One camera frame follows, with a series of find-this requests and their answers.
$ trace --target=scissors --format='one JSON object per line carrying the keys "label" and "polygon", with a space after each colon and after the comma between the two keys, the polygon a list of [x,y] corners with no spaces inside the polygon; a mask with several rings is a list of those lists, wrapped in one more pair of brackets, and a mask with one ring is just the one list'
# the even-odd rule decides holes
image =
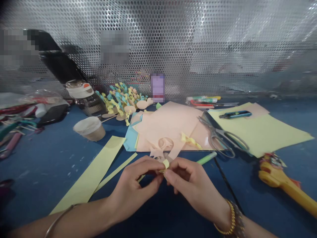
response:
{"label": "scissors", "polygon": [[[216,129],[214,128],[210,123],[208,123],[205,119],[203,119],[202,117],[197,117],[198,120],[204,125],[206,126],[209,130],[210,130],[210,142],[213,145],[213,147],[222,155],[228,157],[228,158],[234,158],[235,157],[235,153],[234,151],[223,141],[223,139],[220,137],[224,137],[227,139],[227,141],[229,141],[234,147],[236,147],[237,149],[244,151],[244,152],[248,152],[249,151],[249,146],[246,144],[246,142],[244,140],[242,140],[240,137],[238,137],[237,135],[228,132],[228,131],[224,131],[224,130],[220,130],[220,129]],[[232,135],[234,138],[237,138],[239,140],[239,142],[236,142],[232,139],[230,139],[230,137],[226,136],[227,135]],[[223,153],[222,151],[218,150],[215,141],[218,141],[221,145],[225,146],[231,153],[232,156],[228,156],[225,153]]]}

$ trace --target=bracelet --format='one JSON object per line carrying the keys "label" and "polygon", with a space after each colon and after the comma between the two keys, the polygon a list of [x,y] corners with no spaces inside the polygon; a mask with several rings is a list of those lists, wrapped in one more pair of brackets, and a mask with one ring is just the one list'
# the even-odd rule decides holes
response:
{"label": "bracelet", "polygon": [[245,238],[242,213],[240,212],[237,205],[235,205],[233,202],[231,202],[227,199],[226,199],[226,201],[229,204],[230,209],[231,209],[231,227],[230,227],[230,230],[229,231],[222,231],[214,224],[216,229],[224,236],[231,237],[231,235],[233,235],[234,237]]}
{"label": "bracelet", "polygon": [[77,204],[72,204],[69,208],[67,208],[63,213],[61,213],[56,219],[55,221],[53,221],[52,225],[48,228],[44,238],[47,238],[51,232],[51,230],[53,229],[53,227],[55,226],[55,224],[59,221],[59,219],[62,218],[62,216],[64,216],[67,212],[69,212],[70,210],[72,210],[74,207],[77,207],[81,205],[81,203],[77,203]]}

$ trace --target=paper cup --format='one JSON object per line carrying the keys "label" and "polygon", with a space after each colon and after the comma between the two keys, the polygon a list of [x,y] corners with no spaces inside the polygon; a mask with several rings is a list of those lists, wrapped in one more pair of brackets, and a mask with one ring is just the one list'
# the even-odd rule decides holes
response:
{"label": "paper cup", "polygon": [[99,141],[106,134],[98,117],[88,117],[77,122],[73,130],[91,141]]}

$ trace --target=silver bangle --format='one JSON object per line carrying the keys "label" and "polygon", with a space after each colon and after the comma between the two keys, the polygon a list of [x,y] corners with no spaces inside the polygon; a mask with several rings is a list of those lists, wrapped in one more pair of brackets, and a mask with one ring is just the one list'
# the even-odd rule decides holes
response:
{"label": "silver bangle", "polygon": [[53,227],[55,226],[55,224],[59,221],[59,219],[61,219],[62,216],[64,216],[67,212],[69,212],[70,210],[72,210],[74,207],[77,207],[81,205],[81,203],[77,203],[77,204],[73,204],[71,205],[69,208],[67,208],[62,214],[60,214],[55,221],[52,223],[52,225],[49,227],[49,229],[46,232],[46,235],[44,236],[44,238],[48,238],[48,236],[50,235],[51,230],[53,229]]}

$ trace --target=phone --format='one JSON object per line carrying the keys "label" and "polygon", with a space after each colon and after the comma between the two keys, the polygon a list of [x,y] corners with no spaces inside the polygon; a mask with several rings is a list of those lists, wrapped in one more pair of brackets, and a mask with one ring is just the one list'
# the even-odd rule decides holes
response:
{"label": "phone", "polygon": [[151,74],[151,95],[154,103],[165,102],[165,74]]}
{"label": "phone", "polygon": [[62,121],[67,114],[67,109],[68,104],[51,107],[41,118],[40,122],[37,124],[37,127]]}

